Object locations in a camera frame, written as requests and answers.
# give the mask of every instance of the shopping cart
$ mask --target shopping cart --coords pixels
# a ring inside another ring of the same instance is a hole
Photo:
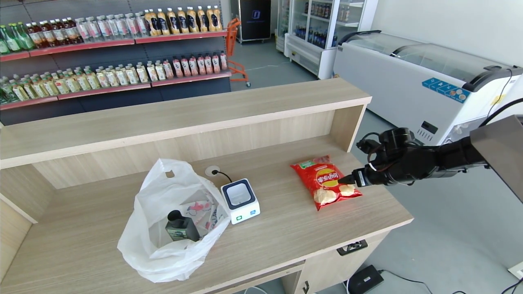
[[[247,87],[251,87],[249,82],[249,75],[245,73],[245,67],[240,63],[231,61],[231,56],[234,52],[234,45],[236,44],[236,34],[238,33],[238,26],[241,22],[239,19],[235,18],[227,24],[227,37],[225,37],[225,47],[227,48],[227,61],[229,64],[229,69],[231,70],[232,75],[241,74],[243,78],[232,78],[231,82],[245,82]]]

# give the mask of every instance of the freezer lid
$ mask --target freezer lid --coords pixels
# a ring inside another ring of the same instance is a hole
[[[339,44],[350,43],[351,46],[362,47],[390,55],[399,47],[422,44],[413,40],[395,37],[381,33],[380,30],[353,32],[341,38]]]
[[[435,44],[402,46],[391,56],[464,81],[462,88],[477,92],[492,80],[520,75],[523,69]]]

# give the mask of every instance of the white plastic bag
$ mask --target white plastic bag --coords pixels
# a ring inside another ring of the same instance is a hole
[[[225,205],[214,184],[198,176],[190,164],[159,159],[134,198],[134,211],[118,250],[132,268],[152,282],[188,279],[231,221]],[[165,225],[173,210],[193,219],[201,236],[198,242],[173,242],[169,237]]]

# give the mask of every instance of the red chip bag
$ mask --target red chip bag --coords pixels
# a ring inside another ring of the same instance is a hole
[[[344,176],[331,162],[329,155],[292,164],[291,167],[311,192],[317,210],[334,202],[361,196],[353,185],[338,183]]]

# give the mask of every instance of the white scanner device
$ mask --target white scanner device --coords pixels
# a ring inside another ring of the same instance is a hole
[[[232,224],[260,214],[260,204],[248,179],[237,180],[223,185],[220,189],[231,213]]]

